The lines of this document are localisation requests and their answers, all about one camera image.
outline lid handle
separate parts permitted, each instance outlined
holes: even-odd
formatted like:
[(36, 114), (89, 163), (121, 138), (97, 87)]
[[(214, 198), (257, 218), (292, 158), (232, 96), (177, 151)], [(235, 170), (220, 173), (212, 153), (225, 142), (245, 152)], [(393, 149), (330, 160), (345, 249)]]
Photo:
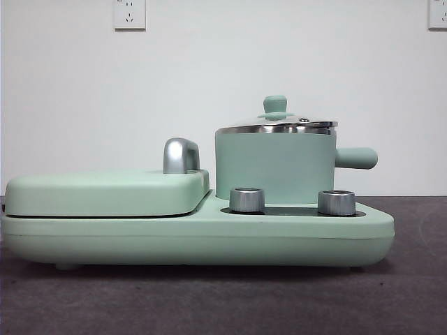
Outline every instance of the lid handle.
[(287, 98), (285, 96), (266, 96), (264, 99), (264, 112), (286, 112)]
[(267, 96), (264, 99), (264, 112), (265, 114), (259, 117), (265, 117), (270, 121), (277, 121), (285, 119), (289, 115), (286, 112), (287, 98), (285, 96)]

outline gray table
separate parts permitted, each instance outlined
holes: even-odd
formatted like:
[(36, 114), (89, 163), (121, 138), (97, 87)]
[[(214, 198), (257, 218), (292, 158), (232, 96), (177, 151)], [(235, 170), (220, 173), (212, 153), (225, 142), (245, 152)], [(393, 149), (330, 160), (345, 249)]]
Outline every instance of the gray table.
[(365, 268), (86, 266), (1, 250), (2, 334), (447, 334), (447, 197), (365, 197), (395, 217)]

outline metal rim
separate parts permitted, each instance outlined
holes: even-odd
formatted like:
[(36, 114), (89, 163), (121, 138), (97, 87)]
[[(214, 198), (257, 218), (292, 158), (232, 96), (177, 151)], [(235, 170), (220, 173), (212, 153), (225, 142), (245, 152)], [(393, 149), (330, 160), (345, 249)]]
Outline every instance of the metal rim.
[[(336, 122), (322, 122), (322, 124), (335, 124)], [(216, 134), (244, 134), (244, 133), (304, 133), (304, 134), (335, 134), (334, 126), (308, 127), (296, 124), (282, 124), (274, 126), (238, 126), (220, 128)]]

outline electrical outlet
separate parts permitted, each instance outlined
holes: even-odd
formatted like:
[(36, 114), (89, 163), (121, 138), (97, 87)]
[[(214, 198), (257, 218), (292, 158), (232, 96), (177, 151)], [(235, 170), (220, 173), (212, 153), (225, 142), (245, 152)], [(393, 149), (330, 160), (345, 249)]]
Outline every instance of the electrical outlet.
[(114, 0), (116, 30), (146, 29), (146, 0)]
[(428, 1), (428, 29), (447, 29), (447, 0)]

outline pot lid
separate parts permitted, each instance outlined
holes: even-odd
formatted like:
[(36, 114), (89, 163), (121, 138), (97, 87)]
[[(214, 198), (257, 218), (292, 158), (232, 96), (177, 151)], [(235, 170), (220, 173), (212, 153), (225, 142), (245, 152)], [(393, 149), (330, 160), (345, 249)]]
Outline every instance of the pot lid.
[(336, 121), (308, 119), (288, 113), (287, 98), (285, 96), (267, 96), (264, 99), (264, 114), (255, 119), (240, 122), (229, 127), (221, 128), (218, 133), (330, 133), (336, 127)]

